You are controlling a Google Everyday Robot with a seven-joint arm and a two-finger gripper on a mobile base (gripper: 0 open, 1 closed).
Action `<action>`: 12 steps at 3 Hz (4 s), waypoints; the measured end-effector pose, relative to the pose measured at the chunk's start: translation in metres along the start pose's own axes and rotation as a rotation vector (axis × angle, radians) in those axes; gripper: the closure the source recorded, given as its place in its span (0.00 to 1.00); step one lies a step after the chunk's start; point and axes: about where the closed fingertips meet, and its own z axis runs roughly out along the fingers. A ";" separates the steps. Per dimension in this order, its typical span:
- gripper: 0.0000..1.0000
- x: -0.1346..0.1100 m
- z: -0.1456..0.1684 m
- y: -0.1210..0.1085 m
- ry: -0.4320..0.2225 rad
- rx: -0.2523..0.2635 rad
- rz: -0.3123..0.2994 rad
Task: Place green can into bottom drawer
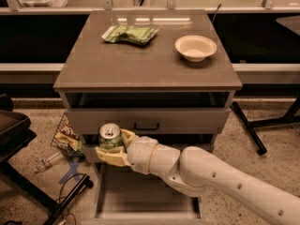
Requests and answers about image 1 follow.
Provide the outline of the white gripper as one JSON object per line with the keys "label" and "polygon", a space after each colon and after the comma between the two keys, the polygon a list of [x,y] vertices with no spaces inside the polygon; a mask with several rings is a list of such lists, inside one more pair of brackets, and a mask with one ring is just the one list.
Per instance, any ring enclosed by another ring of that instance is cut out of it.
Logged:
{"label": "white gripper", "polygon": [[150,157],[158,145],[158,141],[146,136],[138,138],[134,132],[123,128],[121,132],[122,146],[113,149],[96,147],[97,157],[113,166],[130,165],[130,168],[136,173],[149,174]]}

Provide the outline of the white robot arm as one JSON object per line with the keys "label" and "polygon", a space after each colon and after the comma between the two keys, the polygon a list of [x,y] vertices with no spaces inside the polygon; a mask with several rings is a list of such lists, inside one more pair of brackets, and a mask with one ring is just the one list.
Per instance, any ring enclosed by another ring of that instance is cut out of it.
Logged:
{"label": "white robot arm", "polygon": [[196,146],[179,150],[107,124],[99,129],[98,158],[110,165],[129,166],[153,174],[167,185],[197,197],[206,186],[243,204],[271,225],[299,225],[300,198],[241,172]]}

